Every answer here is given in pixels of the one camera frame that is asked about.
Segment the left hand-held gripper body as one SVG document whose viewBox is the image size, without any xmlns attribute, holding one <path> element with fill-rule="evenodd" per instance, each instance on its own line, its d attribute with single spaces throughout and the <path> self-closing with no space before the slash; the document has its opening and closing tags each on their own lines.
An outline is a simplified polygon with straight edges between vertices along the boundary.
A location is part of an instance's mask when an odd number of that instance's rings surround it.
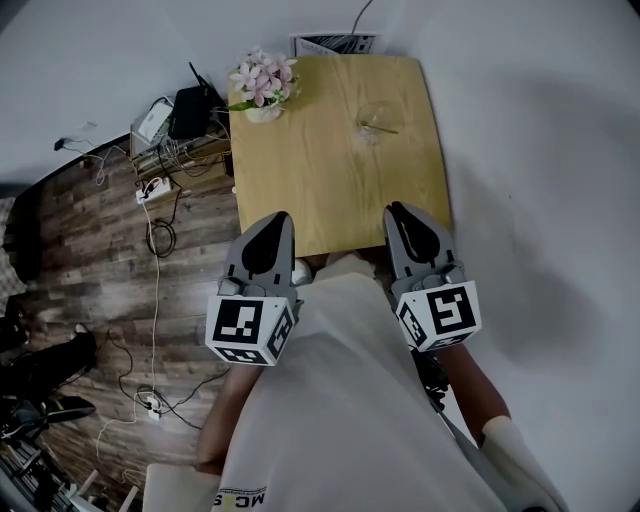
<svg viewBox="0 0 640 512">
<path fill-rule="evenodd" d="M 226 276 L 209 298 L 205 345 L 230 364 L 274 366 L 298 323 L 302 301 L 293 275 L 277 291 Z"/>
</svg>

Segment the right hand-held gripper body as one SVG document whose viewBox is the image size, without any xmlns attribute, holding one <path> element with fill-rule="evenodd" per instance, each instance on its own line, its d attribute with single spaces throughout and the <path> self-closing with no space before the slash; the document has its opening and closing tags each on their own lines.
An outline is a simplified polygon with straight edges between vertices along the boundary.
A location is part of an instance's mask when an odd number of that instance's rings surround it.
<svg viewBox="0 0 640 512">
<path fill-rule="evenodd" d="M 476 283 L 464 265 L 447 259 L 393 263 L 391 294 L 395 316 L 407 344 L 419 351 L 439 350 L 464 342 L 482 327 Z"/>
</svg>

